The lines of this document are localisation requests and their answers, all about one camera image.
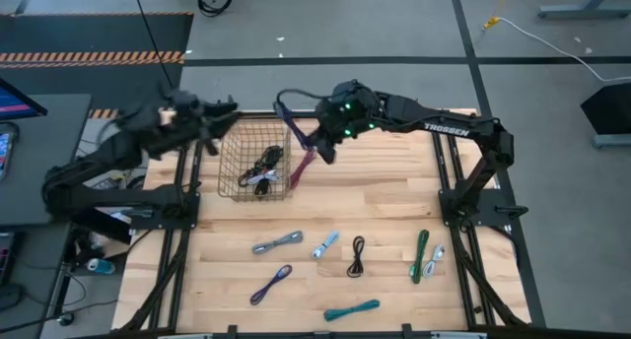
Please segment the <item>monitor screen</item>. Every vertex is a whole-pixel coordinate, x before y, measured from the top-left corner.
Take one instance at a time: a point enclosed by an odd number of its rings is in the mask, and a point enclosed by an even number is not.
[[[43,114],[46,114],[43,107],[7,82],[0,80],[0,121]]]

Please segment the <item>gray floor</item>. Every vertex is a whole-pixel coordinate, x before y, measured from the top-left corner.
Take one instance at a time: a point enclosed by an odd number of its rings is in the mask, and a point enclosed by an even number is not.
[[[0,12],[20,0],[0,0]],[[194,0],[141,0],[146,11],[194,11]],[[482,34],[497,0],[462,0],[478,56],[556,56],[504,24]],[[631,55],[631,20],[542,22],[539,5],[582,0],[507,0],[500,15],[572,53]],[[631,0],[607,4],[631,6]],[[33,0],[27,13],[137,11],[134,0]],[[235,0],[218,18],[196,15],[188,59],[318,56],[459,56],[451,0]],[[605,77],[631,65],[597,65]],[[625,238],[631,150],[597,151],[580,104],[602,87],[581,66],[482,66],[495,115],[515,134],[510,169],[548,326],[631,332],[631,245]],[[242,108],[268,109],[275,93],[296,87],[326,94],[357,78],[373,88],[435,107],[478,107],[466,66],[322,65],[185,68],[181,85],[208,100],[228,94]],[[314,102],[295,99],[292,108]],[[103,301],[116,279],[87,284]],[[44,338],[105,332],[113,307],[82,312],[76,323],[46,325]]]

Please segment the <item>metal wire basket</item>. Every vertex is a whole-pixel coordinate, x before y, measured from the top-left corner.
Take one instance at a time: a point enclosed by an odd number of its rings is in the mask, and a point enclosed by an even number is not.
[[[268,181],[269,185],[265,185],[267,192],[263,194],[256,191],[258,183],[244,187],[244,183],[252,177],[252,173],[248,172],[255,165],[260,166],[263,154],[274,146],[282,148],[282,157],[272,168],[277,180]],[[238,202],[282,200],[289,191],[290,160],[290,133],[282,121],[239,121],[222,141],[218,193]],[[268,169],[261,171],[259,168],[254,174],[262,175],[266,171]]]

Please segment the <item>wheel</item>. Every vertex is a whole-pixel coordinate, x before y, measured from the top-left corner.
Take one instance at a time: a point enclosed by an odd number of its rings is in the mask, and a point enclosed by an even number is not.
[[[61,326],[68,326],[72,324],[73,321],[75,321],[75,313],[63,313],[57,318],[57,322],[59,322]]]

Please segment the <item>wooden table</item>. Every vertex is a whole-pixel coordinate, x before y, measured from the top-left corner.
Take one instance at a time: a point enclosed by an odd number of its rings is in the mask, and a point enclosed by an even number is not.
[[[299,125],[309,131],[316,122],[303,120]],[[458,147],[467,175],[479,151],[468,140],[458,139]],[[303,156],[293,140],[292,166]],[[176,159],[176,153],[169,153],[152,161],[146,188],[173,182]],[[237,203],[220,197],[219,161],[205,156],[201,168],[202,202],[188,248],[178,333],[226,332],[229,324],[238,325],[240,332],[399,331],[402,323],[411,323],[414,330],[466,328],[450,233],[441,220],[440,180],[429,133],[370,131],[345,141],[337,148],[334,165],[318,158],[283,201]],[[448,169],[453,184],[452,166]],[[409,268],[423,229],[430,232],[424,264],[437,244],[447,252],[434,277],[414,285]],[[254,244],[296,230],[304,233],[302,243],[252,254]],[[339,241],[322,259],[312,260],[313,249],[331,231],[340,232]],[[529,321],[510,242],[484,228],[477,234],[489,282],[518,317]],[[365,273],[351,279],[346,269],[358,235],[366,239]],[[113,327],[129,320],[154,285],[163,236],[153,231],[129,255]],[[293,273],[272,287],[260,305],[250,305],[250,296],[285,264],[293,266]],[[469,283],[479,305],[470,277]],[[332,322],[322,317],[325,309],[371,299],[380,300],[381,307]],[[162,324],[170,300],[171,295],[164,297]],[[483,322],[481,314],[477,318]]]

